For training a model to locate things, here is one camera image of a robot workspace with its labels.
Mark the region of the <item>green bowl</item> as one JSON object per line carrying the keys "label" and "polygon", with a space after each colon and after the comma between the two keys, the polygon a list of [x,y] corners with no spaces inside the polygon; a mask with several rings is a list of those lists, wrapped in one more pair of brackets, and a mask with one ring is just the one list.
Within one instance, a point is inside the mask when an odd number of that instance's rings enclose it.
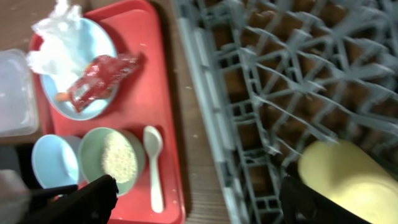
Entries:
{"label": "green bowl", "polygon": [[78,160],[81,173],[87,183],[106,175],[102,168],[102,155],[104,149],[104,139],[107,134],[116,132],[122,134],[132,146],[136,155],[138,172],[134,179],[125,183],[117,183],[118,196],[126,195],[133,189],[137,180],[140,178],[146,166],[146,156],[140,140],[131,132],[123,129],[95,128],[89,131],[81,140]]}

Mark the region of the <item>light blue plate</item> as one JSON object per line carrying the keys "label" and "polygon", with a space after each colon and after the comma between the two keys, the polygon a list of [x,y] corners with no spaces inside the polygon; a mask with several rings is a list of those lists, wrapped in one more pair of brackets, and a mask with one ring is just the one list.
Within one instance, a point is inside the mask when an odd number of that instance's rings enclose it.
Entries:
{"label": "light blue plate", "polygon": [[[84,60],[91,62],[95,57],[105,54],[112,57],[117,56],[117,50],[113,41],[99,24],[90,19],[81,18],[80,25],[81,30],[77,41],[79,46],[78,53]],[[55,100],[55,95],[60,93],[60,90],[58,89],[57,82],[55,82],[51,76],[41,75],[40,82],[53,108],[62,116],[76,121],[93,119],[102,114],[112,103],[119,90],[119,87],[116,86],[113,88],[108,98],[97,99],[78,113],[70,102],[59,102]]]}

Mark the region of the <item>grey dishwasher rack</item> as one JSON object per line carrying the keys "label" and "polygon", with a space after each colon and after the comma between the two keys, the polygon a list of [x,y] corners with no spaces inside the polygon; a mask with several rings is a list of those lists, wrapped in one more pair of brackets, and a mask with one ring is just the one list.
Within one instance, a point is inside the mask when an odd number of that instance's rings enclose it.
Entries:
{"label": "grey dishwasher rack", "polygon": [[397,174],[397,2],[175,1],[232,223],[282,223],[305,147],[346,139]]}

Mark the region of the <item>white plastic spoon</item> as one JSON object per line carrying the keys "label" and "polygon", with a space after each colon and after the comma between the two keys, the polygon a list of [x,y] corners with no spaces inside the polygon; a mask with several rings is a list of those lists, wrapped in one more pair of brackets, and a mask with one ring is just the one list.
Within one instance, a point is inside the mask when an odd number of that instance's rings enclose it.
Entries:
{"label": "white plastic spoon", "polygon": [[162,213],[164,199],[159,175],[159,156],[163,148],[163,139],[157,128],[146,126],[143,141],[149,160],[151,207],[155,213]]}

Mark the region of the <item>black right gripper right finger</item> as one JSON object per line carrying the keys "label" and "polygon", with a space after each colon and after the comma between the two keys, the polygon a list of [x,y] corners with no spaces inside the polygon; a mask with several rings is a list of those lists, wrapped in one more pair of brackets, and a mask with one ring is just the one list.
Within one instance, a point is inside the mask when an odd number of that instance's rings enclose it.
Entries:
{"label": "black right gripper right finger", "polygon": [[279,200],[289,224],[369,224],[292,176],[283,178]]}

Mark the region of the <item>white tissue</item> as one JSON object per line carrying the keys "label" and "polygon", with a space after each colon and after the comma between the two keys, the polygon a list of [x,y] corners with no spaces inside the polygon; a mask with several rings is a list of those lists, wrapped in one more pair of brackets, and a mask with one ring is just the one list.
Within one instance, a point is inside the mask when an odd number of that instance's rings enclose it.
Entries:
{"label": "white tissue", "polygon": [[59,92],[66,92],[83,74],[88,61],[79,53],[81,7],[57,0],[53,11],[32,26],[42,38],[39,50],[26,57],[29,68],[50,77]]}

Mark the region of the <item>white rice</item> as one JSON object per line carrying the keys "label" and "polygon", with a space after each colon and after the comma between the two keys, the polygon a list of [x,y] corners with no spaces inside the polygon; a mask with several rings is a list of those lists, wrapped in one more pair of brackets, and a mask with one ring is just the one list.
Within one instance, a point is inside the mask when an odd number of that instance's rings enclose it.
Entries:
{"label": "white rice", "polygon": [[125,183],[137,175],[137,159],[129,141],[120,133],[112,132],[104,139],[102,168],[104,172]]}

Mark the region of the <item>red plastic tray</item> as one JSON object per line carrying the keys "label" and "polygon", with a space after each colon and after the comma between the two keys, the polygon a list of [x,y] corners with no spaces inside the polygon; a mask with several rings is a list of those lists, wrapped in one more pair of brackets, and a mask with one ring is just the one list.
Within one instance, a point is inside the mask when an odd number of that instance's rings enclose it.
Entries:
{"label": "red plastic tray", "polygon": [[156,127],[164,142],[159,156],[164,211],[155,213],[151,208],[150,172],[146,169],[134,188],[118,200],[110,223],[184,223],[178,147],[158,13],[149,2],[133,0],[92,10],[85,17],[108,33],[119,53],[143,51],[143,71],[128,78],[108,108],[88,121],[64,117],[49,101],[49,89],[44,85],[46,75],[34,75],[42,130],[44,134],[82,137],[94,128],[107,127],[124,129],[142,138],[145,126]]}

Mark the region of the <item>red snack wrapper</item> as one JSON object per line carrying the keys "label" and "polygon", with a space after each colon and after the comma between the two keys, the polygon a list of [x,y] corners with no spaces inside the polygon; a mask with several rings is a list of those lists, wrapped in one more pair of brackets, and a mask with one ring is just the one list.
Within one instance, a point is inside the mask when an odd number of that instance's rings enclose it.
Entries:
{"label": "red snack wrapper", "polygon": [[56,94],[55,100],[70,102],[80,113],[95,100],[109,97],[123,80],[139,71],[143,64],[144,55],[141,52],[117,57],[100,55],[66,92]]}

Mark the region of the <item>clear plastic bin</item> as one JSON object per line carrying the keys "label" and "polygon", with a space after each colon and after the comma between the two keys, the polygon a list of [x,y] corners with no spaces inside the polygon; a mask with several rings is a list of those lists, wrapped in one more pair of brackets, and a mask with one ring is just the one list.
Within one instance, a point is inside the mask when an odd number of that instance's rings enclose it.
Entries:
{"label": "clear plastic bin", "polygon": [[1,137],[25,136],[39,128],[34,81],[19,49],[1,52]]}

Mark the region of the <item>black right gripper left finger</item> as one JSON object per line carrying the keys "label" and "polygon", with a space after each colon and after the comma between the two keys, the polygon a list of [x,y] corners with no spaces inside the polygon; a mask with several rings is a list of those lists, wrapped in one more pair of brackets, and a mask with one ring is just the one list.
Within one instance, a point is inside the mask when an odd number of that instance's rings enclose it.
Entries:
{"label": "black right gripper left finger", "polygon": [[119,190],[110,175],[79,189],[67,185],[33,190],[31,202],[20,224],[107,223],[118,201]]}

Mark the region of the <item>light blue bowl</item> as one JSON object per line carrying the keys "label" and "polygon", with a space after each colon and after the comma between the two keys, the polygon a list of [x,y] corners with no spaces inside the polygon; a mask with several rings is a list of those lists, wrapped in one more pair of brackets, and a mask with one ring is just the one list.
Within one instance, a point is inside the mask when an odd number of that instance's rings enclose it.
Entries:
{"label": "light blue bowl", "polygon": [[84,181],[78,162],[81,139],[47,134],[34,144],[31,163],[42,188],[79,185]]}

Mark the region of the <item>yellow cup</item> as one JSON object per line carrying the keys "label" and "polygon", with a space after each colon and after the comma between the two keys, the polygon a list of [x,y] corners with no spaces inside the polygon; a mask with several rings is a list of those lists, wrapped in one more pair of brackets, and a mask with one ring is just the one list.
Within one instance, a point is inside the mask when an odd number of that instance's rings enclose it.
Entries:
{"label": "yellow cup", "polygon": [[302,181],[369,223],[397,223],[397,181],[352,142],[315,141],[298,160]]}

